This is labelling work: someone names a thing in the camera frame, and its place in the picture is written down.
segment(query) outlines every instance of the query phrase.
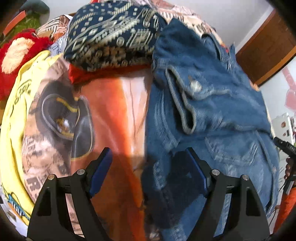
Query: metal button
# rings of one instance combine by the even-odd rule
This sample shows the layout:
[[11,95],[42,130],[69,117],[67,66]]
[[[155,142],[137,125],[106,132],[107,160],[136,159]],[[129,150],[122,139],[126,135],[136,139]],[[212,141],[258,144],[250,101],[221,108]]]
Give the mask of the metal button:
[[246,175],[246,174],[243,174],[243,175],[242,175],[242,178],[243,178],[244,180],[246,180],[246,181],[248,181],[248,180],[250,179],[249,176]]
[[197,80],[193,80],[190,83],[190,88],[194,91],[194,92],[200,92],[202,90],[202,85],[197,81]]
[[220,171],[217,169],[212,170],[213,175],[218,176],[220,174]]
[[48,180],[53,180],[54,179],[54,175],[53,174],[50,174],[47,178],[48,178]]
[[83,175],[85,173],[85,170],[84,169],[79,169],[78,171],[77,171],[77,174],[78,175]]

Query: stuffed toy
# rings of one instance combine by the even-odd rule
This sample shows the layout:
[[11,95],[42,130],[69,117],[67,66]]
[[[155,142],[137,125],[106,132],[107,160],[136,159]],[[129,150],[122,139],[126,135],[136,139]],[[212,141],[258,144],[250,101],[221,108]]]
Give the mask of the stuffed toy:
[[34,29],[27,29],[0,49],[0,100],[9,96],[20,68],[51,44],[48,37],[39,38]]

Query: white ceiling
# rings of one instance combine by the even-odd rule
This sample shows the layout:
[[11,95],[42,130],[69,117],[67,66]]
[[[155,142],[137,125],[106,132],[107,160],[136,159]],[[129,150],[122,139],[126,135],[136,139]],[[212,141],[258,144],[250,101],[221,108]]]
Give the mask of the white ceiling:
[[238,46],[269,7],[266,0],[168,0],[186,6],[213,26],[224,43]]

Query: jeans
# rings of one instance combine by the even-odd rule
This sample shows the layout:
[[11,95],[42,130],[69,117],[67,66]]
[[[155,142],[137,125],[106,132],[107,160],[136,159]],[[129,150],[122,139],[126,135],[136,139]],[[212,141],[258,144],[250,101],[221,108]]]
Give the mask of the jeans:
[[[277,202],[279,156],[262,95],[237,64],[234,47],[227,53],[211,35],[200,38],[173,19],[152,58],[149,164],[142,187],[164,240],[186,240],[206,201],[186,160],[174,158],[187,147],[225,175],[249,175],[270,216]],[[230,194],[215,235],[224,230],[229,205]]]

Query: yellow t-shirt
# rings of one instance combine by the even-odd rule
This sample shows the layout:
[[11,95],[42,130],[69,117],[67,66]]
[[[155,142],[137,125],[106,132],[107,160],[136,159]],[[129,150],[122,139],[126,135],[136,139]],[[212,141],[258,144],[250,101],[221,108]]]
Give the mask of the yellow t-shirt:
[[34,203],[23,180],[22,138],[27,115],[40,82],[49,67],[59,58],[40,52],[25,63],[15,80],[5,107],[0,134],[0,176],[8,203],[16,215],[29,224]]

